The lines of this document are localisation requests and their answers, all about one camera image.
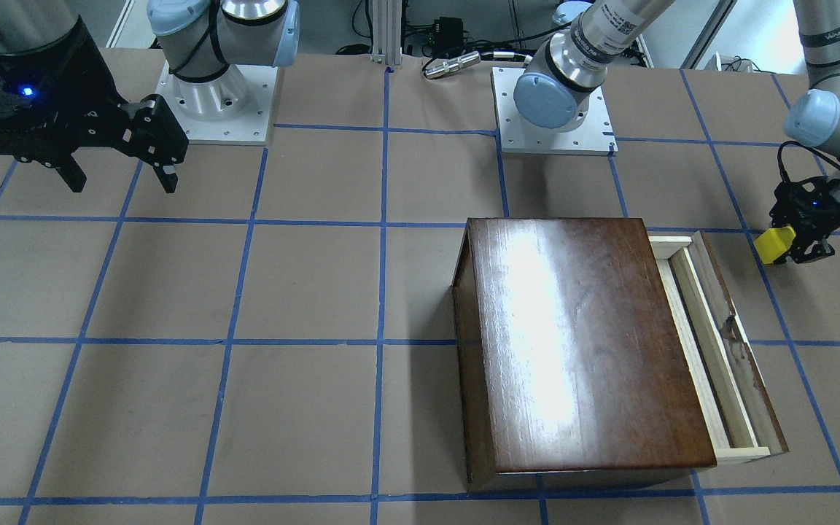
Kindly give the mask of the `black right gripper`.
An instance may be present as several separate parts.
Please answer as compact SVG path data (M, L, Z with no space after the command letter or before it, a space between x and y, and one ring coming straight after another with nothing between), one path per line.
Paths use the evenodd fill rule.
M0 155L42 163L82 193L88 179L74 159L80 147L142 160L173 194L189 139L160 94L138 103L120 95L88 27L76 19L53 43L0 53Z

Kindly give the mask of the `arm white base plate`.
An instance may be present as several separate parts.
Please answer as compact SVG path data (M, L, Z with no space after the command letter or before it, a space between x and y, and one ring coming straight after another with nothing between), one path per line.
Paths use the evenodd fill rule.
M602 87L573 93L549 74L492 69L501 150L519 154L618 152Z
M265 146L281 69L233 64L219 79L190 83L163 64L156 93L166 102L190 145Z

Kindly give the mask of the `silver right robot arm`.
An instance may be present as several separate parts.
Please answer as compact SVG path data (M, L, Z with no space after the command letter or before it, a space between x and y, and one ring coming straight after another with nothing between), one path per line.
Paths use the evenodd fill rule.
M252 103L240 67L291 66L299 44L296 1L150 1L147 17L172 93L130 102L70 1L0 1L0 155L40 163L79 193L87 177L74 153L109 147L173 193L189 146L174 110L239 115Z

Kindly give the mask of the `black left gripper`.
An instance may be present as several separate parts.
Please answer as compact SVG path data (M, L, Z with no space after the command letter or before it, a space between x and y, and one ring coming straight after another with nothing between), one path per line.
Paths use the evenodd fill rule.
M833 198L839 188L840 180L826 176L808 177L802 182L787 179L777 185L776 203L769 215L774 229L793 230L793 240L784 243L788 260L807 265L836 253L829 237L840 228L840 203Z

